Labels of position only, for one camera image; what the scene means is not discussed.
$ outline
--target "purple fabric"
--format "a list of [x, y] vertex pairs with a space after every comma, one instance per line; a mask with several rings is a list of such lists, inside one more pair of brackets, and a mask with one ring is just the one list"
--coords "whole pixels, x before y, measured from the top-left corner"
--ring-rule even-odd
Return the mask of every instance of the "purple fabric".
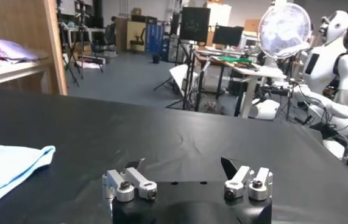
[[12, 41], [0, 40], [0, 57], [11, 60], [37, 60], [31, 51]]

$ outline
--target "black tablecloth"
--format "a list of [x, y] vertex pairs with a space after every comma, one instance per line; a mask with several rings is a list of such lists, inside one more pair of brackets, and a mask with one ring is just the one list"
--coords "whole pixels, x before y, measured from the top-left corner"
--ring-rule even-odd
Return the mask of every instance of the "black tablecloth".
[[154, 181], [225, 180], [221, 156], [273, 171], [276, 223], [348, 223], [348, 167], [301, 126], [0, 90], [0, 144], [57, 148], [0, 200], [0, 224], [108, 223], [106, 170], [147, 158]]

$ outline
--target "light blue towel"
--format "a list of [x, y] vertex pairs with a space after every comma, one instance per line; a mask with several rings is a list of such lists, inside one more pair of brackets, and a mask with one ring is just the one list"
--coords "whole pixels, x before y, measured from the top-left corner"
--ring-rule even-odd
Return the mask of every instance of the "light blue towel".
[[34, 170], [49, 165], [54, 146], [42, 150], [0, 145], [0, 198], [26, 180]]

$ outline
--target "green object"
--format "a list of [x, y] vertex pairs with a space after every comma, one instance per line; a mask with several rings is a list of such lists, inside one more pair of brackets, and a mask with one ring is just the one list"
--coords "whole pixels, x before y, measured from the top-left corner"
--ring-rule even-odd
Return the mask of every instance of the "green object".
[[219, 57], [218, 59], [222, 60], [222, 61], [227, 61], [227, 62], [238, 62], [238, 63], [248, 63], [248, 64], [252, 64], [252, 60], [248, 59], [248, 58], [232, 58], [232, 57]]

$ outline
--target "fan grille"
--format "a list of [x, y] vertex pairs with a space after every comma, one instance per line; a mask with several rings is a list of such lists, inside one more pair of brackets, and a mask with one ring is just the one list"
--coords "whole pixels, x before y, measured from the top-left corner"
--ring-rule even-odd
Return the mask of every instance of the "fan grille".
[[308, 13], [299, 5], [286, 3], [272, 7], [262, 17], [258, 38], [260, 47], [272, 58], [287, 58], [301, 50], [311, 34]]

